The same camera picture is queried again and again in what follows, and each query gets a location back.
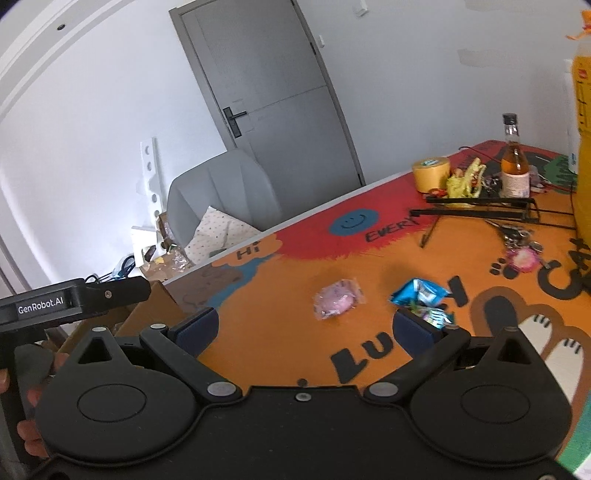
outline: light switch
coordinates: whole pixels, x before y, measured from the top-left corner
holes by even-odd
[[[353,5],[353,13],[358,17],[364,16],[367,12],[369,12],[369,8],[365,0],[359,0]]]

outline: black handheld device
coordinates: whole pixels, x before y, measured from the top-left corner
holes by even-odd
[[[574,480],[553,459],[570,404],[519,329],[473,338],[401,309],[393,331],[413,360],[362,393],[243,395],[162,324],[123,344],[94,329],[37,407],[51,458],[30,479]]]
[[[8,368],[9,390],[0,395],[11,445],[3,445],[5,469],[15,478],[23,478],[38,465],[29,455],[17,433],[17,424],[25,419],[18,388],[14,349],[44,340],[44,330],[106,313],[108,310],[147,300],[150,284],[142,278],[107,283],[85,283],[81,278],[39,288],[0,300],[0,368]]]

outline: glass bottle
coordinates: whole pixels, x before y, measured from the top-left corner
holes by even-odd
[[[505,139],[507,149],[501,161],[504,198],[528,198],[530,196],[530,165],[521,148],[517,115],[505,113]]]

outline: finger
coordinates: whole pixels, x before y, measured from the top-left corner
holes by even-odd
[[[39,440],[41,438],[41,434],[39,433],[39,430],[37,430],[35,420],[23,420],[18,422],[17,433],[18,436],[25,442]]]
[[[31,404],[31,406],[36,407],[39,403],[41,398],[41,393],[43,392],[43,387],[38,385],[37,387],[30,388],[27,391],[27,400]]]
[[[47,450],[45,450],[45,446],[41,440],[31,440],[30,442],[25,442],[25,450],[27,453],[29,453],[29,455],[33,455],[33,457],[49,457]]]
[[[10,385],[10,378],[8,376],[8,369],[4,368],[0,370],[0,393],[4,393],[8,390]]]
[[[57,371],[61,367],[63,367],[66,363],[66,360],[68,360],[69,356],[70,355],[68,355],[67,353],[56,353],[55,360],[53,361],[53,369]]]

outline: smiley face drawing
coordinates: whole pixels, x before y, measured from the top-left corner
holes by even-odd
[[[337,218],[330,226],[330,233],[336,236],[350,236],[373,227],[379,214],[375,210],[359,209]]]

